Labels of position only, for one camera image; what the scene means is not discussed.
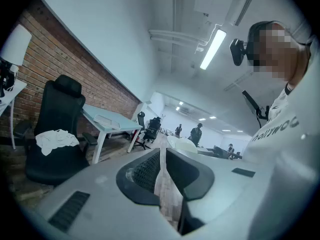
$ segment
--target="floor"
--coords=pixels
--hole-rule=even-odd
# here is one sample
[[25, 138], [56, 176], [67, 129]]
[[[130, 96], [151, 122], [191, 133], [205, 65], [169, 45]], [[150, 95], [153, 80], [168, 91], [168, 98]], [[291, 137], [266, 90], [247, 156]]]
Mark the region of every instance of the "floor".
[[[106, 138], [103, 143], [99, 162], [121, 156], [129, 156], [130, 154], [127, 153], [129, 144], [129, 140], [124, 136], [112, 137], [110, 139]], [[159, 133], [154, 143], [147, 142], [147, 145], [151, 148], [160, 148], [161, 169], [156, 179], [154, 194], [160, 198], [160, 212], [169, 223], [177, 229], [181, 213], [182, 195], [166, 169], [167, 136]], [[138, 146], [131, 152], [142, 150], [143, 148]], [[87, 153], [86, 158], [89, 163], [92, 160], [93, 153], [93, 149], [90, 149]], [[16, 150], [13, 151], [11, 146], [0, 145], [0, 154], [2, 170], [7, 176], [9, 189], [21, 205], [33, 209], [41, 199], [53, 190], [53, 186], [39, 184], [26, 178], [24, 171], [26, 156], [22, 146], [17, 146]]]

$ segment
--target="brick wall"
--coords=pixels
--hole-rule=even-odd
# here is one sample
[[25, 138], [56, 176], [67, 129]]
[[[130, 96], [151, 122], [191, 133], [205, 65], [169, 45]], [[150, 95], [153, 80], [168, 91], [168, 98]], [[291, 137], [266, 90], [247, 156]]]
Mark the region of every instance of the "brick wall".
[[[131, 119], [139, 100], [107, 72], [59, 23], [40, 0], [34, 0], [19, 18], [32, 38], [18, 78], [27, 87], [15, 98], [14, 125], [39, 117], [43, 92], [48, 80], [67, 75], [82, 85], [85, 103], [122, 114]], [[0, 136], [10, 136], [10, 108], [0, 117]], [[78, 134], [99, 131], [84, 117], [79, 118]]]

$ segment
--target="black chair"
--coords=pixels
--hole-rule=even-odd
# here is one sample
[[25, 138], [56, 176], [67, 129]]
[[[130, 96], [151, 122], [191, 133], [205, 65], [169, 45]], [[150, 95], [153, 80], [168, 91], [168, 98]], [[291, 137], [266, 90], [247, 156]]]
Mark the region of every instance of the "black chair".
[[[34, 129], [35, 136], [59, 129], [77, 136], [78, 117], [86, 101], [81, 88], [80, 83], [66, 75], [46, 82], [39, 119]], [[26, 141], [25, 135], [30, 128], [31, 122], [24, 120], [13, 131], [16, 137], [25, 142], [25, 174], [30, 180], [56, 186], [89, 166], [86, 152], [89, 146], [97, 145], [97, 140], [91, 134], [82, 134], [87, 142], [83, 151], [79, 145], [65, 146], [53, 149], [45, 156], [35, 139]]]
[[146, 148], [151, 149], [151, 147], [146, 145], [146, 140], [155, 140], [157, 138], [158, 131], [160, 129], [161, 123], [157, 119], [150, 119], [150, 123], [147, 129], [144, 130], [144, 137], [143, 142], [136, 141], [138, 144], [134, 145], [135, 147], [142, 146], [144, 150]]

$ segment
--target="mesh backrest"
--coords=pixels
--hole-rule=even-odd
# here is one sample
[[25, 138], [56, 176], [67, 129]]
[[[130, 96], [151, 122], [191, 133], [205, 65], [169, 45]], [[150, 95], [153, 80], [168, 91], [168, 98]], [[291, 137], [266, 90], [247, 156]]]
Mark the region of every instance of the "mesh backrest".
[[156, 119], [150, 119], [150, 124], [148, 128], [156, 129], [158, 130], [161, 126], [161, 123]]
[[47, 81], [34, 135], [62, 129], [77, 136], [78, 117], [85, 102], [81, 84], [72, 78], [61, 75], [55, 82]]
[[160, 154], [156, 153], [133, 169], [132, 179], [140, 187], [153, 193], [160, 171]]

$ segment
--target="white cloth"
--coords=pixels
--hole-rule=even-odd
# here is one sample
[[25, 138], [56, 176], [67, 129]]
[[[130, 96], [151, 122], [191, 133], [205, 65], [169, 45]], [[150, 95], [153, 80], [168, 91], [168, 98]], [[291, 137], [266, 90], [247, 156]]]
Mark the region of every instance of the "white cloth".
[[79, 145], [77, 138], [67, 130], [49, 130], [35, 136], [36, 144], [41, 148], [42, 154], [49, 155], [52, 150], [65, 146]]

